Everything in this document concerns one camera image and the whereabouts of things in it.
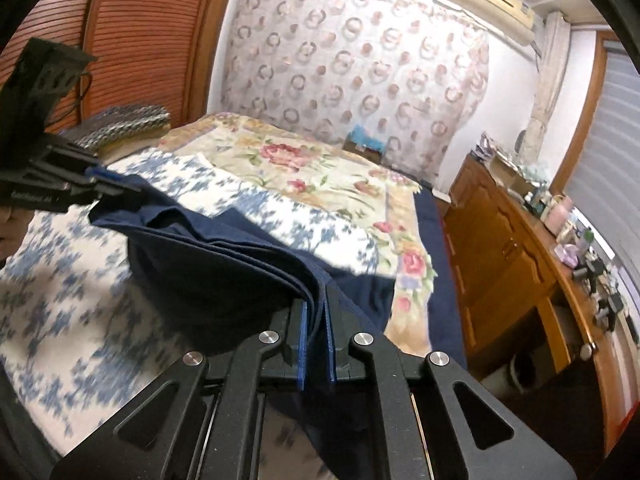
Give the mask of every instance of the white curtain with circle pattern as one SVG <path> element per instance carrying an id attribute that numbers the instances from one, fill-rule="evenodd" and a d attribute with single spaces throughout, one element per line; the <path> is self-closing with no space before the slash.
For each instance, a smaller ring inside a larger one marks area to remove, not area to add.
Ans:
<path id="1" fill-rule="evenodd" d="M 332 144 L 360 124 L 430 182 L 488 81 L 486 32 L 433 3 L 240 0 L 229 41 L 225 110 Z"/>

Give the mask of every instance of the wooden window frame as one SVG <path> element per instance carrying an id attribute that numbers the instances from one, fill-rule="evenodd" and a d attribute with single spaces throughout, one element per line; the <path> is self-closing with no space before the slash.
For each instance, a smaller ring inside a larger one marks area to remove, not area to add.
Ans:
<path id="1" fill-rule="evenodd" d="M 229 0 L 202 0 L 189 54 L 182 99 L 182 123 L 193 123 L 207 112 L 213 59 L 228 3 Z"/>
<path id="2" fill-rule="evenodd" d="M 562 164 L 560 164 L 560 168 L 551 183 L 550 189 L 553 194 L 564 191 L 566 183 L 569 182 L 578 164 L 580 154 L 584 148 L 584 141 L 587 139 L 587 135 L 589 135 L 598 101 L 602 95 L 604 75 L 607 69 L 607 49 L 604 47 L 605 41 L 619 41 L 619 39 L 613 30 L 599 30 L 596 34 L 596 52 L 593 59 L 593 69 L 591 71 L 587 97 L 584 101 L 580 120 L 575 128 L 574 137 L 571 139 Z"/>

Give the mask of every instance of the metal screw head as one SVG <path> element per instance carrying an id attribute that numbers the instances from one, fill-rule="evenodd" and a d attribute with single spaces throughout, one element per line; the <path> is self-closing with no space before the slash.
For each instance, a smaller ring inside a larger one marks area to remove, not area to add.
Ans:
<path id="1" fill-rule="evenodd" d="M 187 366 L 198 366 L 203 359 L 204 356 L 200 352 L 187 352 L 182 356 L 182 362 Z"/>
<path id="2" fill-rule="evenodd" d="M 449 364 L 450 359 L 444 352 L 432 352 L 429 356 L 429 361 L 436 366 L 446 366 Z"/>
<path id="3" fill-rule="evenodd" d="M 358 332 L 353 340 L 361 346 L 368 346 L 373 343 L 373 336 L 367 332 Z"/>
<path id="4" fill-rule="evenodd" d="M 598 348 L 595 343 L 585 343 L 580 348 L 580 359 L 582 359 L 583 361 L 588 361 L 589 359 L 591 359 L 597 349 Z"/>
<path id="5" fill-rule="evenodd" d="M 264 332 L 260 333 L 258 338 L 260 339 L 260 341 L 268 345 L 275 343 L 278 339 L 280 339 L 280 336 L 273 330 L 265 330 Z"/>

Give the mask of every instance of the wooden dresser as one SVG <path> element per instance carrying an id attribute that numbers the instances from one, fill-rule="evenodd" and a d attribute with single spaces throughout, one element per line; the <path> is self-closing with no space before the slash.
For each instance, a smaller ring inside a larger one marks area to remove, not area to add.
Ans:
<path id="1" fill-rule="evenodd" d="M 571 271 L 551 253 L 554 237 L 468 156 L 450 190 L 445 216 L 470 371 L 481 379 L 518 351 L 548 345 L 551 373 L 587 366 L 603 424 L 601 456 L 625 416 L 622 380 L 609 334 Z M 597 350 L 583 363 L 580 349 Z"/>

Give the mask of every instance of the navy blue cloth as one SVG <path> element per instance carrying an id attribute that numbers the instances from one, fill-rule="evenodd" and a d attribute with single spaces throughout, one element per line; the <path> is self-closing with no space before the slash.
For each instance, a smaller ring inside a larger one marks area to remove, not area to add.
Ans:
<path id="1" fill-rule="evenodd" d="M 138 176 L 124 182 L 143 193 L 101 200 L 90 221 L 127 236 L 136 282 L 168 325 L 197 349 L 209 354 L 232 350 L 268 328 L 275 310 L 302 298 L 308 311 L 308 349 L 300 349 L 300 384 L 307 354 L 315 362 L 326 359 L 322 368 L 334 380 L 330 335 L 323 329 L 326 286 L 332 284 L 340 306 L 358 316 L 363 330 L 384 329 L 394 280 L 353 276 L 290 250 L 233 209 L 208 218 L 181 207 Z"/>
<path id="2" fill-rule="evenodd" d="M 449 253 L 445 245 L 444 230 L 436 201 L 427 188 L 414 195 L 418 232 L 431 265 L 438 273 L 429 298 L 429 340 L 434 350 L 445 352 L 466 369 L 465 344 L 460 323 Z"/>
<path id="3" fill-rule="evenodd" d="M 89 219 L 128 237 L 136 281 L 168 324 L 197 349 L 209 354 L 232 350 L 266 329 L 272 313 L 293 298 L 306 301 L 306 376 L 311 380 L 302 393 L 272 403 L 300 423 L 339 478 L 372 479 L 365 399 L 362 394 L 336 396 L 326 387 L 335 378 L 331 335 L 324 324 L 326 287 L 334 286 L 340 307 L 358 316 L 362 330 L 379 334 L 390 316 L 395 280 L 353 276 L 290 250 L 236 210 L 208 218 L 140 177 L 128 176 L 124 182 L 144 193 L 103 199 Z M 304 376 L 299 367 L 301 385 Z"/>

